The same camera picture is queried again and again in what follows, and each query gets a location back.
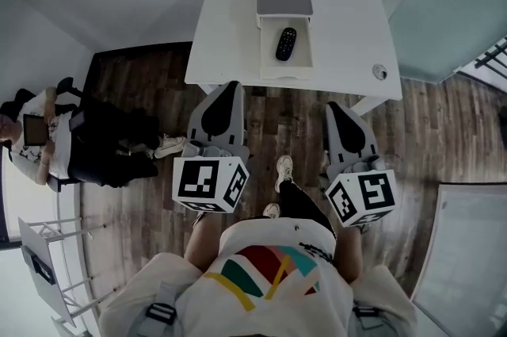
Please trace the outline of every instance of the person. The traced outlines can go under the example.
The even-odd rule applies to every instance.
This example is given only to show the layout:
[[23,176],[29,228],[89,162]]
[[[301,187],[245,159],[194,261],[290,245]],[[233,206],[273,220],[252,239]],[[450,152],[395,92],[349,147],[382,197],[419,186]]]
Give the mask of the person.
[[[84,182],[113,187],[123,186],[135,178],[158,174],[151,158],[160,159],[179,152],[185,138],[170,138],[158,134],[158,119],[138,116],[116,110],[114,124],[128,139],[146,144],[144,152],[118,155],[111,142],[105,140],[110,130],[99,131],[99,139],[88,144],[70,130],[71,118],[80,110],[55,115],[56,88],[49,87],[28,100],[17,115],[7,116],[0,110],[0,141],[8,144],[14,166],[38,185],[46,185],[48,175],[75,178]],[[23,116],[42,116],[48,126],[48,141],[42,146],[25,145]]]
[[185,257],[156,255],[102,311],[104,337],[409,336],[414,307],[385,266],[363,273],[358,228],[333,228],[276,165],[280,204],[221,234],[202,214]]

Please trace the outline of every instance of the remote control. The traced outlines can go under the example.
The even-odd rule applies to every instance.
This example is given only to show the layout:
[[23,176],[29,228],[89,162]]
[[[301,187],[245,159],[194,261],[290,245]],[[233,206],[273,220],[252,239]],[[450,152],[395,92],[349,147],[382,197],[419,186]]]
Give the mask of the remote control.
[[279,61],[286,61],[291,57],[296,36],[295,30],[291,27],[286,28],[282,32],[280,41],[278,41],[278,47],[276,48],[276,59]]

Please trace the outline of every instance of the white sneaker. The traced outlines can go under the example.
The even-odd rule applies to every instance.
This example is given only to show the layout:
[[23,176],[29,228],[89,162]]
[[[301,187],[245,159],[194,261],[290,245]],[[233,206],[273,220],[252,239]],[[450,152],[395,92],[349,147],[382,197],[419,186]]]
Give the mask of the white sneaker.
[[162,145],[155,150],[153,156],[156,159],[161,159],[168,156],[169,154],[181,152],[185,147],[186,140],[187,139],[184,137],[170,138],[164,134]]
[[264,208],[262,216],[267,216],[270,219],[277,219],[280,217],[280,206],[278,203],[269,203],[269,205]]
[[294,182],[292,180],[292,158],[289,155],[282,155],[276,162],[276,171],[278,179],[275,183],[275,191],[280,193],[280,184],[284,181]]

